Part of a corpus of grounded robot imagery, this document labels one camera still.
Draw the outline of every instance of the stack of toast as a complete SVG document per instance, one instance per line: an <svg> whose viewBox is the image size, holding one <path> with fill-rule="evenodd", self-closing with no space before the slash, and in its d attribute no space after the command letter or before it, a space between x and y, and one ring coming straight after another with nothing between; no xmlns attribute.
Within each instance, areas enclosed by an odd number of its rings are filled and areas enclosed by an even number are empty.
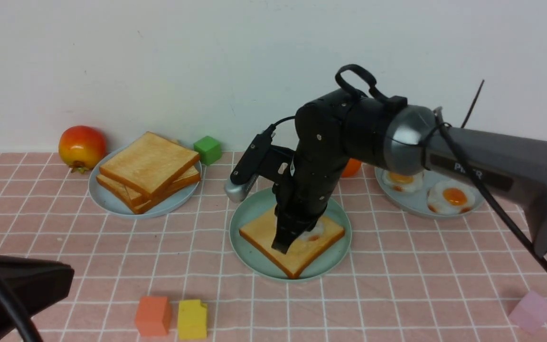
<svg viewBox="0 0 547 342"><path fill-rule="evenodd" d="M146 132L100 165L96 180L139 215L199 182L198 161L198 152Z"/></svg>

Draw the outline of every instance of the yellow cube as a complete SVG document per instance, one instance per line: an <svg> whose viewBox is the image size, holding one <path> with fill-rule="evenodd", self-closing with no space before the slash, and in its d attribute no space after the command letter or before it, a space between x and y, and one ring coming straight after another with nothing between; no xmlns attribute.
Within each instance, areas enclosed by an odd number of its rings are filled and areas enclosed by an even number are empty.
<svg viewBox="0 0 547 342"><path fill-rule="evenodd" d="M179 303L179 340L203 340L208 336L208 305L199 299Z"/></svg>

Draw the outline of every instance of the fried egg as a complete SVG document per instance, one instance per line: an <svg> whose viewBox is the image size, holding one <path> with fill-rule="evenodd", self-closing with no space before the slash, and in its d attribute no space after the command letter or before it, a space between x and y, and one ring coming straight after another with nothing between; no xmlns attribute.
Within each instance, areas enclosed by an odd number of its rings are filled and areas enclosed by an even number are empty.
<svg viewBox="0 0 547 342"><path fill-rule="evenodd" d="M458 181L437 182L427 193L427 206L441 215L469 212L476 201L471 187Z"/></svg>
<svg viewBox="0 0 547 342"><path fill-rule="evenodd" d="M413 176L404 176L384 171L383 182L397 192L417 192L424 186L424 173L420 172Z"/></svg>
<svg viewBox="0 0 547 342"><path fill-rule="evenodd" d="M324 234L324 223L320 219L315 224L315 227L312 228L310 232L304 231L299 235L299 239L305 242L318 240Z"/></svg>

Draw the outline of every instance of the pink grid tablecloth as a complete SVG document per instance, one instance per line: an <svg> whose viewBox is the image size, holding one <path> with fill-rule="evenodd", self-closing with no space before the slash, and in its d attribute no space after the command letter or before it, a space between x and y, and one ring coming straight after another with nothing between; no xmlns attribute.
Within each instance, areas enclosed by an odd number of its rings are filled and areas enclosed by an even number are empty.
<svg viewBox="0 0 547 342"><path fill-rule="evenodd" d="M372 167L334 195L354 229L340 266L303 284L253 275L225 230L236 205L222 188L238 157L206 167L173 214L131 221L102 212L87 175L69 174L56 154L0 154L0 254L76 270L70 296L35 317L44 339L142 341L132 321L151 294L206 301L216 342L547 342L547 326L528 336L508 321L528 290L547 297L547 275L488 207L452 221L411 216L382 195ZM503 206L525 228L517 206ZM176 340L173 330L150 341Z"/></svg>

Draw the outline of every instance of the orange cube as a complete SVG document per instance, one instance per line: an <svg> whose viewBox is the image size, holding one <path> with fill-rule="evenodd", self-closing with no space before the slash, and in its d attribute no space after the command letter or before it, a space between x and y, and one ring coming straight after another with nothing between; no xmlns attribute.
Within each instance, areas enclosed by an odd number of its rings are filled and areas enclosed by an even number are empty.
<svg viewBox="0 0 547 342"><path fill-rule="evenodd" d="M141 297L134 318L134 324L141 336L166 336L171 321L172 306L168 302L168 297Z"/></svg>

